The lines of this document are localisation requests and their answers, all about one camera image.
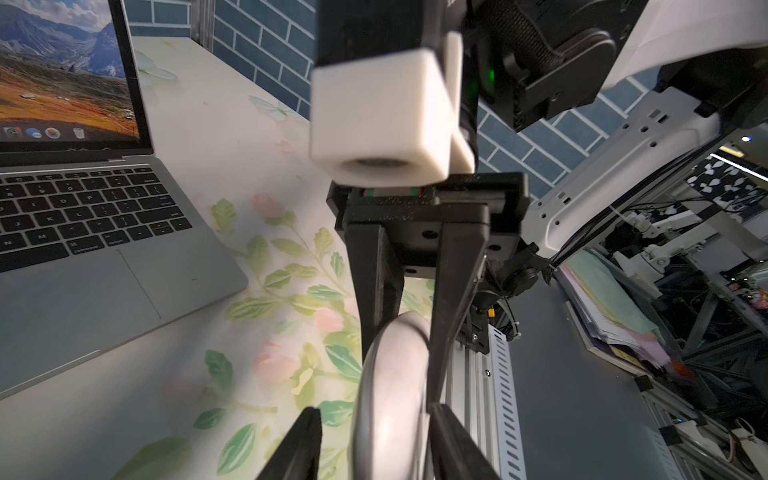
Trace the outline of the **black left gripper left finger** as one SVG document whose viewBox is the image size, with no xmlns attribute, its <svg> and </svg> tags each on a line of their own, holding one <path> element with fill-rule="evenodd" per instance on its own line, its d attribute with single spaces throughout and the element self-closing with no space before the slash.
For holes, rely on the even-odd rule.
<svg viewBox="0 0 768 480">
<path fill-rule="evenodd" d="M 321 456 L 320 410 L 306 407 L 262 468 L 257 480 L 317 480 Z"/>
</svg>

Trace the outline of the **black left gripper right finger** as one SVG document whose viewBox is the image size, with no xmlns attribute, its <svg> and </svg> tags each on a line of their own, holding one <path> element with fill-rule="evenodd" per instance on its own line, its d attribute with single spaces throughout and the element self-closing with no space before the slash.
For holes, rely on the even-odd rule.
<svg viewBox="0 0 768 480">
<path fill-rule="evenodd" d="M 448 405 L 429 407 L 429 447 L 440 480 L 499 480 L 499 475 Z"/>
</svg>

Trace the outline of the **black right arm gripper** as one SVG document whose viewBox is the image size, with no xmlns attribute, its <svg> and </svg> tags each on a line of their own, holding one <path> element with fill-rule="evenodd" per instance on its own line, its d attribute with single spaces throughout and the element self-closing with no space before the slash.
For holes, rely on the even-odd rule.
<svg viewBox="0 0 768 480">
<path fill-rule="evenodd" d="M 332 183 L 327 204 L 346 243 L 363 359 L 398 316 L 404 275 L 435 277 L 426 404 L 438 402 L 451 345 L 485 252 L 488 260 L 501 263 L 518 250 L 530 205 L 528 177 L 520 172 L 460 174 L 405 189 Z"/>
</svg>

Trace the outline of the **silver wireless mouse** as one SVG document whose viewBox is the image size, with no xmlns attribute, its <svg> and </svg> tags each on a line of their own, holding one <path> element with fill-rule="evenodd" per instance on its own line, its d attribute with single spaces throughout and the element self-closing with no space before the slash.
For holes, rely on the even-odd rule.
<svg viewBox="0 0 768 480">
<path fill-rule="evenodd" d="M 408 311 L 375 337 L 353 417 L 351 479 L 420 479 L 426 455 L 429 321 Z"/>
</svg>

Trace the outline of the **silver laptop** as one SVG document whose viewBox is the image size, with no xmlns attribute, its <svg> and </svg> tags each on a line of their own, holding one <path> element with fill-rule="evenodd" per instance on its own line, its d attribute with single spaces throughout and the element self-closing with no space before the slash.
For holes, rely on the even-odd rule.
<svg viewBox="0 0 768 480">
<path fill-rule="evenodd" d="M 1 394 L 242 291 L 156 157 L 119 1 L 1 5 Z"/>
</svg>

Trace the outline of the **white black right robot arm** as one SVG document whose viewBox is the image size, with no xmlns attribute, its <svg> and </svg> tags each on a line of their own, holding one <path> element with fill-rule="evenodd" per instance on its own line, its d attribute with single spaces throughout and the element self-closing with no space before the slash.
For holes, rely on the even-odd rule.
<svg viewBox="0 0 768 480">
<path fill-rule="evenodd" d="M 532 201 L 478 171 L 477 108 L 511 129 L 649 68 L 618 132 Z M 310 157 L 347 249 L 363 373 L 353 479 L 490 479 L 443 394 L 453 345 L 618 210 L 767 117 L 763 1 L 321 1 Z"/>
</svg>

